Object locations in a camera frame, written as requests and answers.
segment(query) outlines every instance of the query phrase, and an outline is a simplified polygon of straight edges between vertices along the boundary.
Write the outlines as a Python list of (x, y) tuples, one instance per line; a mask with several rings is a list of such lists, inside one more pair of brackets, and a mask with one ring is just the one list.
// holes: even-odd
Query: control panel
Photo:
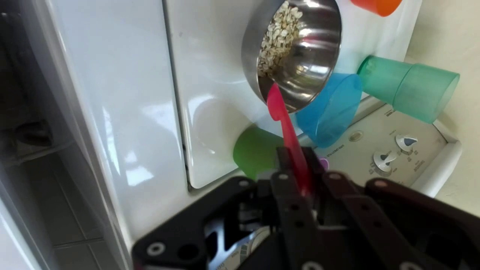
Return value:
[[(450, 172), (432, 174), (434, 178), (423, 174), (432, 171), (429, 166), (440, 166), (440, 156), (446, 156), (441, 153), (452, 150), (447, 145), (447, 136), (435, 124), (419, 121), (384, 105), (353, 124), (335, 145), (315, 151), (330, 160), (330, 169), (348, 174), (359, 184), (374, 177), (386, 177), (435, 195)], [(447, 154), (444, 162), (456, 165), (461, 150), (453, 150), (458, 154), (453, 154), (452, 160), (452, 154)], [(419, 184), (419, 178), (441, 184)]]

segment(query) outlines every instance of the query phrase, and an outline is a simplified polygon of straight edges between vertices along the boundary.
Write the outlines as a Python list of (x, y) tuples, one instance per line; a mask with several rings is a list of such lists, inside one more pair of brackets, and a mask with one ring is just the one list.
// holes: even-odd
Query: green plastic cup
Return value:
[(459, 79), (459, 73), (414, 64), (399, 85), (393, 108), (434, 123), (449, 103)]
[(248, 127), (234, 145), (234, 162), (251, 178), (261, 172), (278, 168), (276, 148), (284, 139), (258, 126)]
[(381, 57), (368, 57), (359, 75), (366, 93), (426, 123), (438, 118), (461, 78), (455, 72)]

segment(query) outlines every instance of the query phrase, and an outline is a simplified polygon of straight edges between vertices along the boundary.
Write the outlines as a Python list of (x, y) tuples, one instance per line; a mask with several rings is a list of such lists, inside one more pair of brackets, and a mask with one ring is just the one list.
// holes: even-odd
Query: seeds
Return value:
[(272, 76), (272, 73), (288, 58), (294, 40), (302, 28), (302, 12), (288, 1), (273, 15), (267, 33), (263, 37), (258, 55), (258, 75)]

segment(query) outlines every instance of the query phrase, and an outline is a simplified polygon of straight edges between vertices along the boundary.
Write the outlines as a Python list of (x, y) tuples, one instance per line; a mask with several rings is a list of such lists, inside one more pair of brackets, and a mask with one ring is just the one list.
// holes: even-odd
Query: metal cup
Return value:
[(281, 85), (288, 111), (311, 103), (329, 79), (342, 39), (342, 21), (335, 0), (288, 0), (303, 13), (299, 39), (284, 67), (273, 78), (258, 76), (258, 54), (267, 27), (284, 0), (261, 0), (246, 28), (242, 46), (243, 72), (261, 100), (272, 82)]

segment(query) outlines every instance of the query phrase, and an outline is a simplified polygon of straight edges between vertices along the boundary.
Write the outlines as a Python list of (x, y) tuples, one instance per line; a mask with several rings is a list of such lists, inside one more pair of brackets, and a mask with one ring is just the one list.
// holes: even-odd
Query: button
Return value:
[(375, 166), (383, 171), (383, 172), (390, 172), (392, 171), (392, 162), (396, 159), (395, 151), (387, 151), (387, 153), (374, 153), (374, 163)]
[(413, 145), (419, 141), (414, 136), (407, 136), (407, 135), (396, 135), (395, 136), (396, 145), (402, 148), (405, 153), (411, 153)]

